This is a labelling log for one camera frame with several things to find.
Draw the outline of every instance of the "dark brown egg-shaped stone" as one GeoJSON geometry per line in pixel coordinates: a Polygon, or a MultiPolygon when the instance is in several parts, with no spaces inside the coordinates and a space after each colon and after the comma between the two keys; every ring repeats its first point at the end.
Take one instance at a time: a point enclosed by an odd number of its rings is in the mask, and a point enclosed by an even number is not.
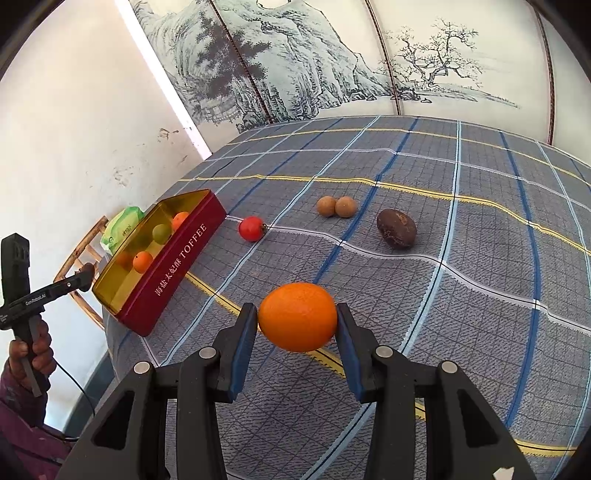
{"type": "Polygon", "coordinates": [[[417,238],[417,226],[412,218],[399,210],[382,210],[376,219],[378,230],[392,248],[410,248],[417,238]]]}

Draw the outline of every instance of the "green lime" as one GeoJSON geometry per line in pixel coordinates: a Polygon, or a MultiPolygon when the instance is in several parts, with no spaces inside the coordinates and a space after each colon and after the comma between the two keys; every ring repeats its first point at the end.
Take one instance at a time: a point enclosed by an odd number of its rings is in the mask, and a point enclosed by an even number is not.
{"type": "Polygon", "coordinates": [[[152,230],[152,238],[154,238],[157,244],[164,245],[172,233],[173,230],[170,228],[170,225],[161,223],[160,225],[156,225],[152,230]]]}

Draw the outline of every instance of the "brown ball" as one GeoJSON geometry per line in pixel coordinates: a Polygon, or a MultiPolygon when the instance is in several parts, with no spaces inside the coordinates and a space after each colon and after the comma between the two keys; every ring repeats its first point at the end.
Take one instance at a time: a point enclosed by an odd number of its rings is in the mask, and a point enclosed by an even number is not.
{"type": "Polygon", "coordinates": [[[316,211],[323,217],[332,217],[335,214],[336,200],[331,196],[322,197],[316,202],[316,211]]]}
{"type": "Polygon", "coordinates": [[[341,197],[336,201],[335,211],[341,218],[349,218],[357,213],[357,202],[351,197],[341,197]]]}

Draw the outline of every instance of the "green packaging bag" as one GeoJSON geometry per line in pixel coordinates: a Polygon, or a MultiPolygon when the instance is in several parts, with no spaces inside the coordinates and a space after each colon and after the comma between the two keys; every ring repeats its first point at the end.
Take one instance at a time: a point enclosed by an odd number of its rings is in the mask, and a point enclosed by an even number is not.
{"type": "Polygon", "coordinates": [[[145,214],[138,207],[127,207],[107,223],[100,245],[113,255],[145,214]]]}

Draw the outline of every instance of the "red tomato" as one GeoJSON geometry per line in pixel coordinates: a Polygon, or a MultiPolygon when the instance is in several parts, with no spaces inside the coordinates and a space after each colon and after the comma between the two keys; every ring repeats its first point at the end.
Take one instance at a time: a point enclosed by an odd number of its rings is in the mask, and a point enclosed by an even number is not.
{"type": "Polygon", "coordinates": [[[259,217],[246,217],[238,225],[238,233],[248,242],[258,242],[267,231],[267,226],[259,217]]]}

